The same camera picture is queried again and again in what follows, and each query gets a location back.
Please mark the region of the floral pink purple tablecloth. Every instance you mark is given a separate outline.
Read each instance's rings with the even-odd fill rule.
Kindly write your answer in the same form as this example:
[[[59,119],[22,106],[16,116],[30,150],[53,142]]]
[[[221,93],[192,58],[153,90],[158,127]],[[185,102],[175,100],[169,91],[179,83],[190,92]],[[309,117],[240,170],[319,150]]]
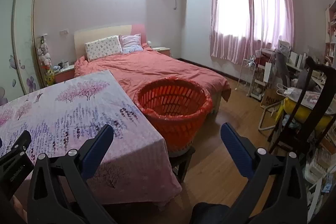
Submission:
[[[28,131],[31,161],[41,153],[63,156],[106,124],[113,128],[113,142],[88,180],[98,202],[164,205],[179,195],[182,188],[165,140],[109,71],[76,77],[1,106],[1,154]]]

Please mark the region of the black stool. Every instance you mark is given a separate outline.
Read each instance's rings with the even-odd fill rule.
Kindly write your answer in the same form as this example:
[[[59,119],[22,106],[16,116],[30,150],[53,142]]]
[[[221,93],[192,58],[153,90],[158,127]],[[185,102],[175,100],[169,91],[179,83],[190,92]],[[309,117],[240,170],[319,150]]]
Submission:
[[[195,148],[190,147],[187,152],[183,155],[176,157],[169,157],[169,161],[172,167],[173,174],[177,178],[178,182],[181,184],[185,180],[185,176],[187,174],[191,158],[195,153]]]

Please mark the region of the red plastic laundry basket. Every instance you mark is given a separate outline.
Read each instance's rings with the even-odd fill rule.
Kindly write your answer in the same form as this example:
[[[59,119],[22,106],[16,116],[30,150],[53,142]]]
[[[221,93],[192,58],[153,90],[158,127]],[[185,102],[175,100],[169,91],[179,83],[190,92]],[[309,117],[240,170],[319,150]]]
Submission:
[[[172,155],[187,150],[213,109],[207,89],[195,81],[168,77],[139,88],[134,103],[165,139]]]

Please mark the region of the black chair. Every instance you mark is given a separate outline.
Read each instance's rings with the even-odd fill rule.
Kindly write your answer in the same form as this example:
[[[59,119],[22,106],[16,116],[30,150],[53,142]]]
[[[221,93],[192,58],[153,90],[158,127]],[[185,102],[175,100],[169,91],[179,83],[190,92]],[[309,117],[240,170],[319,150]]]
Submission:
[[[302,89],[279,86],[285,99],[280,114],[269,136],[269,153],[277,147],[284,151],[306,154],[311,145],[318,144],[335,122],[335,69],[316,63],[312,57],[305,61],[307,77]],[[326,76],[320,93],[308,91],[313,72]]]

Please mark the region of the pink bedside table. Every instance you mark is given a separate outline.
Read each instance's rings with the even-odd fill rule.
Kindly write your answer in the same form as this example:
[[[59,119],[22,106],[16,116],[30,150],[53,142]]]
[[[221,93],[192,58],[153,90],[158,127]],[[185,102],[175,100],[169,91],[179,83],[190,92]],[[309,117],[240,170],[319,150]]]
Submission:
[[[58,83],[73,79],[74,75],[75,75],[75,66],[74,65],[70,65],[67,68],[60,69],[59,72],[54,74],[55,83],[58,84]]]

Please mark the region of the white paper bag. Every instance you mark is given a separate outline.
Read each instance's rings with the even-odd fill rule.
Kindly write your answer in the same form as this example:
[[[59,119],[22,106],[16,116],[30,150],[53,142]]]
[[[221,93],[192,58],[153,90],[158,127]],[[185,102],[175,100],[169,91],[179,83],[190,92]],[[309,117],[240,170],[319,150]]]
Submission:
[[[274,63],[266,62],[263,81],[265,83],[271,83],[275,74],[276,74],[276,65]]]

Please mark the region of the white flower-print wardrobe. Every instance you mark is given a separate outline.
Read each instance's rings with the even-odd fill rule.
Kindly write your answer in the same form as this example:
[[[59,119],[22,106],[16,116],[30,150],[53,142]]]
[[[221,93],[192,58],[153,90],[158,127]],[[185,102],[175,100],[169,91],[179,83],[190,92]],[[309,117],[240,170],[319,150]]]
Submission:
[[[43,86],[34,38],[34,1],[0,0],[1,105]]]

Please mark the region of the coral pink duvet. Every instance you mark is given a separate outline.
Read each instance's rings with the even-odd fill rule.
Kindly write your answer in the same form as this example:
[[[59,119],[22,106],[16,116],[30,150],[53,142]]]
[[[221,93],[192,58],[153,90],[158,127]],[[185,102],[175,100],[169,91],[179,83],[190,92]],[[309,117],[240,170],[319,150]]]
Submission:
[[[178,77],[195,81],[228,101],[231,87],[226,78],[206,68],[185,63],[146,47],[142,51],[106,56],[87,61],[85,56],[75,62],[75,76],[109,70],[127,95],[133,98],[143,85],[166,77]]]

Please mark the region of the white mug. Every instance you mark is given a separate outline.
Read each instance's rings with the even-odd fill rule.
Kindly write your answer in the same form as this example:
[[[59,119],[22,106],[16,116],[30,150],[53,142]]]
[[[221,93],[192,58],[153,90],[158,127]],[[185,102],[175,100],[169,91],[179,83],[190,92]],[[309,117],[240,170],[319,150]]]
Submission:
[[[63,63],[63,67],[64,67],[64,68],[69,67],[69,62],[68,62],[68,61],[64,62],[64,63]]]

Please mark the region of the cluttered desk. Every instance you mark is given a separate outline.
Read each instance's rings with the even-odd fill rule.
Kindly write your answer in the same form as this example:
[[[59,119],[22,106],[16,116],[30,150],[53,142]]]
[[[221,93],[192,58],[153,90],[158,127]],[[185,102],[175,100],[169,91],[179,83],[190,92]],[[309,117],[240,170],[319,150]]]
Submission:
[[[287,71],[289,72],[289,79],[297,79],[298,75],[303,70],[303,64],[305,62],[303,55],[298,55],[291,51],[291,47],[288,42],[279,40],[278,48],[275,50],[268,48],[261,48],[256,50],[258,68],[262,69],[264,72],[266,62],[274,63],[276,65],[276,53],[280,51],[285,57]],[[261,106],[266,107],[282,100],[282,96],[276,93],[276,88],[274,85],[276,83],[282,82],[282,77],[280,76],[280,69],[276,67],[276,74],[271,83],[265,83],[263,81],[264,74],[260,85],[264,85],[265,90],[262,94]]]

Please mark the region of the floral white pillow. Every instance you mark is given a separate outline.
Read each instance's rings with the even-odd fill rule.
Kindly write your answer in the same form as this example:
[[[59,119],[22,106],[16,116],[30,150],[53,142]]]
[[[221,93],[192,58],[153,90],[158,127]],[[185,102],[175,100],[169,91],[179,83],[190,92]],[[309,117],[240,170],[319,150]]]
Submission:
[[[85,43],[85,52],[89,62],[122,53],[119,36],[110,36]]]

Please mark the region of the hanging plush toy column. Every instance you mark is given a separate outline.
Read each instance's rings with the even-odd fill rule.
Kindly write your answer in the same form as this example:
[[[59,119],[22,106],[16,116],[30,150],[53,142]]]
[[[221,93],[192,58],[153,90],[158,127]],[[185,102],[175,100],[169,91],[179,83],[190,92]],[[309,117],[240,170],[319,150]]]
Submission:
[[[55,83],[54,70],[51,61],[51,55],[49,53],[49,46],[47,44],[47,34],[42,35],[40,43],[37,47],[37,55],[39,60],[39,66],[41,74],[46,86],[51,86]]]

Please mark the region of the striped pink pillow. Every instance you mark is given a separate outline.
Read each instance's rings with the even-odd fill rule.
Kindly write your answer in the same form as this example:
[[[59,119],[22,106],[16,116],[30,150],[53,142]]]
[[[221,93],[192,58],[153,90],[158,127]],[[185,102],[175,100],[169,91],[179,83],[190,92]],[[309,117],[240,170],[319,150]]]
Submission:
[[[122,53],[128,54],[133,52],[142,51],[141,35],[120,35],[120,43],[122,47]]]

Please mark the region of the far bedside table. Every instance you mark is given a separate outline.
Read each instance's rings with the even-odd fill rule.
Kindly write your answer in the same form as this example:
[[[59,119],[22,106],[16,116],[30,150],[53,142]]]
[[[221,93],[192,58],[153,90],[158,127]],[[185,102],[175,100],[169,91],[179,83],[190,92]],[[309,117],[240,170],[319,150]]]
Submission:
[[[170,48],[167,48],[167,47],[153,47],[153,50],[154,51],[157,51],[163,55],[166,55],[166,56],[171,56],[171,52],[170,52]]]

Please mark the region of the pink window curtain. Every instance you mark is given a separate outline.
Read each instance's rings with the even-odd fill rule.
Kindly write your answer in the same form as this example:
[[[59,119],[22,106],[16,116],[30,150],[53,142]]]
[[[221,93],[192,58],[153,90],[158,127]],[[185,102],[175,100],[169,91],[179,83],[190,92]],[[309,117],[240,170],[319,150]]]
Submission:
[[[293,0],[211,0],[211,57],[240,64],[280,41],[294,45]]]

